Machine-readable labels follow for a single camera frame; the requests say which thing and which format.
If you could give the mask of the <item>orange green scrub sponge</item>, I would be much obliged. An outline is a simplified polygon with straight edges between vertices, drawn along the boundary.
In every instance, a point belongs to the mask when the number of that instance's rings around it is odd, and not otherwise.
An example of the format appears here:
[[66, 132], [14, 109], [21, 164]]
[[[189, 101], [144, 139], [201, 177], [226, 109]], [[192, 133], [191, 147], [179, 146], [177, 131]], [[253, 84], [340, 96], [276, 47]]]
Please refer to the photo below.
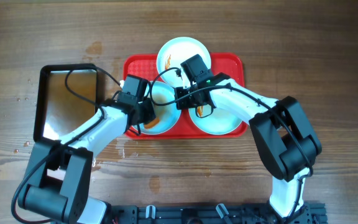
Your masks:
[[158, 125], [160, 122], [160, 119], [158, 117], [156, 117], [154, 120], [152, 120], [151, 122], [144, 124], [144, 128], [145, 129], [151, 129], [154, 126]]

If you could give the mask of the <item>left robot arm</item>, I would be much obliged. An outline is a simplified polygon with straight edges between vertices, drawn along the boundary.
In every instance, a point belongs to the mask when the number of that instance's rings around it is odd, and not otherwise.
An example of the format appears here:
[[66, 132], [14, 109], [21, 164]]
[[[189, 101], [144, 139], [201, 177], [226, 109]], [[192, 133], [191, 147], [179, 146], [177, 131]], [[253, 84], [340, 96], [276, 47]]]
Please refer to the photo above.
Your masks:
[[58, 140], [35, 143], [24, 178], [11, 202], [13, 217], [20, 207], [45, 217], [44, 223], [111, 223], [111, 205], [89, 195], [94, 156], [131, 126], [155, 118], [147, 98], [149, 81], [128, 75], [117, 98], [98, 105], [95, 115]]

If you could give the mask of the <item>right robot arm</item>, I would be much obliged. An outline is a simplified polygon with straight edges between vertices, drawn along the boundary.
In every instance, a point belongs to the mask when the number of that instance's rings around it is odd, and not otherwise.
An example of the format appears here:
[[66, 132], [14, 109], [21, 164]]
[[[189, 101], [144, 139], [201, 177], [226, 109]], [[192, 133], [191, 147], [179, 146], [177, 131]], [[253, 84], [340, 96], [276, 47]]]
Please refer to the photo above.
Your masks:
[[248, 124], [260, 160], [273, 177], [270, 207], [282, 222], [300, 215], [305, 180], [313, 175], [322, 145], [300, 103], [287, 96], [268, 98], [239, 85], [225, 73], [213, 75], [200, 55], [180, 64], [190, 81], [175, 89], [179, 109], [210, 105]]

